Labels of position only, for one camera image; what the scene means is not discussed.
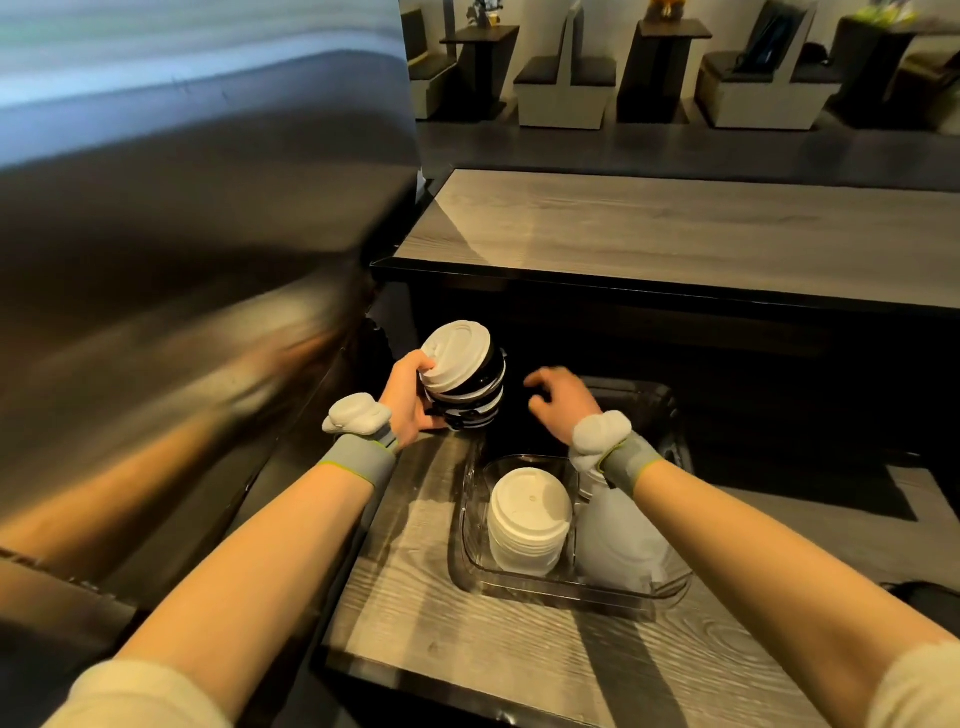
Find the gray wristband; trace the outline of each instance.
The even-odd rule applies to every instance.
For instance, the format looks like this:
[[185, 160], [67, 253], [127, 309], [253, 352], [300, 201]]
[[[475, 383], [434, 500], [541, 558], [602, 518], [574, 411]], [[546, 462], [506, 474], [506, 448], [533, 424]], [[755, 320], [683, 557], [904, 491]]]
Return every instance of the gray wristband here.
[[320, 462], [359, 475], [380, 490], [390, 481], [396, 456], [375, 440], [347, 434], [340, 436]]
[[640, 471], [662, 459], [650, 443], [631, 432], [626, 440], [610, 451], [597, 468], [610, 483], [628, 496], [634, 497], [634, 487]]

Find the white wall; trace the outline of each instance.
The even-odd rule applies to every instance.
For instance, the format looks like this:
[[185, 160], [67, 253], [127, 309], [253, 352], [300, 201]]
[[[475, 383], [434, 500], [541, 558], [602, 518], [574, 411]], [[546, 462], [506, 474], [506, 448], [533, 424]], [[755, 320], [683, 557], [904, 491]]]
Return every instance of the white wall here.
[[[503, 22], [520, 26], [514, 58], [503, 89], [504, 97], [509, 97], [514, 91], [513, 78], [532, 56], [557, 53], [570, 3], [566, 0], [503, 0], [503, 4], [504, 10], [500, 14]], [[592, 56], [615, 58], [619, 83], [630, 54], [634, 29], [646, 14], [648, 0], [583, 0], [583, 4], [586, 13], [584, 52]], [[467, 25], [469, 5], [469, 0], [455, 0], [458, 28]], [[865, 5], [867, 0], [820, 0], [810, 40], [823, 43], [829, 49], [840, 18]], [[914, 5], [918, 12], [960, 21], [960, 0], [914, 0]], [[400, 6], [404, 10], [415, 6], [423, 9], [431, 48], [441, 51], [440, 38], [444, 35], [443, 0], [400, 0]], [[700, 59], [704, 53], [742, 49], [762, 7], [763, 0], [687, 0], [686, 16], [701, 20], [713, 33], [713, 39], [693, 41], [684, 81], [684, 96], [693, 95]], [[960, 49], [960, 38], [918, 40], [915, 45], [924, 49]]]

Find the wooden counter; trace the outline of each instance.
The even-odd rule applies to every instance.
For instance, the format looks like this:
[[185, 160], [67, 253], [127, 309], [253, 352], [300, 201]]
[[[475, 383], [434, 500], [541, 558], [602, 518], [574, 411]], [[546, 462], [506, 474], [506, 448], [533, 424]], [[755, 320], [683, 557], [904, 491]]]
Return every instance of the wooden counter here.
[[[699, 581], [645, 623], [460, 591], [447, 536], [467, 450], [459, 435], [426, 435], [401, 455], [325, 635], [329, 667], [411, 692], [439, 685], [429, 696], [458, 707], [486, 696], [489, 716], [510, 715], [510, 704], [546, 714], [518, 725], [825, 725]], [[960, 589], [960, 522], [927, 471], [889, 472], [919, 522], [730, 492], [875, 581]]]
[[458, 169], [391, 260], [955, 310], [958, 230], [946, 192]]

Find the stack of black and white lids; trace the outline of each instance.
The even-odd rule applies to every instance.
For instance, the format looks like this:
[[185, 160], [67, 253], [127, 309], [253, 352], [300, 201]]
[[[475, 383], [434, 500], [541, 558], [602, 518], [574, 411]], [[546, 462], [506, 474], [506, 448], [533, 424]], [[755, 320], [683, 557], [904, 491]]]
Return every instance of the stack of black and white lids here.
[[423, 351], [437, 364], [420, 375], [433, 411], [453, 429], [493, 422], [503, 400], [507, 360], [490, 332], [474, 321], [454, 321], [434, 331]]

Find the person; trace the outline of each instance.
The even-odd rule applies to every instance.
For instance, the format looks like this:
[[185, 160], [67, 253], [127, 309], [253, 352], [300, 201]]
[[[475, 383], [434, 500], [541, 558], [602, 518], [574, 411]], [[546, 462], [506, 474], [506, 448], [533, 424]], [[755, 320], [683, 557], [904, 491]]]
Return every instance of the person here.
[[[425, 414], [418, 393], [418, 372], [433, 366], [423, 352], [408, 354], [380, 398], [399, 449], [444, 424]], [[525, 384], [549, 393], [550, 401], [533, 396], [530, 409], [568, 446], [579, 447], [585, 430], [613, 417], [566, 369], [540, 369]], [[594, 430], [609, 434], [616, 426]], [[77, 680], [47, 728], [230, 726], [374, 486], [382, 487], [336, 457], [325, 456], [214, 549], [113, 660]], [[960, 641], [949, 632], [782, 524], [666, 462], [636, 433], [603, 452], [597, 467], [831, 725], [960, 725]]]

